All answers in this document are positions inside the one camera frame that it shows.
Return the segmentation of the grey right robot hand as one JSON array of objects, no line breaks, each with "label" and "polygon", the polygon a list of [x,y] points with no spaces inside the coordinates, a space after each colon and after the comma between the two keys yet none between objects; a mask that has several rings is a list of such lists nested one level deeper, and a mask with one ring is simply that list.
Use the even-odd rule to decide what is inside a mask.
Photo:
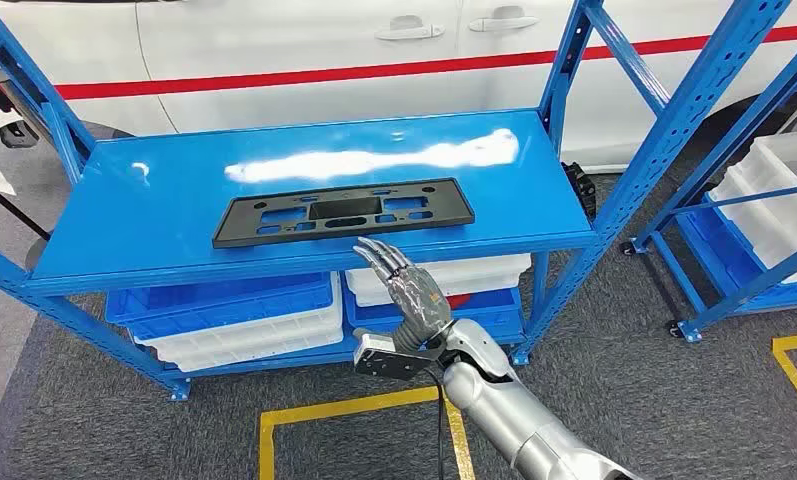
[{"label": "grey right robot hand", "polygon": [[397,247],[358,237],[353,250],[375,272],[408,324],[438,332],[452,323],[451,307],[432,275]]}]

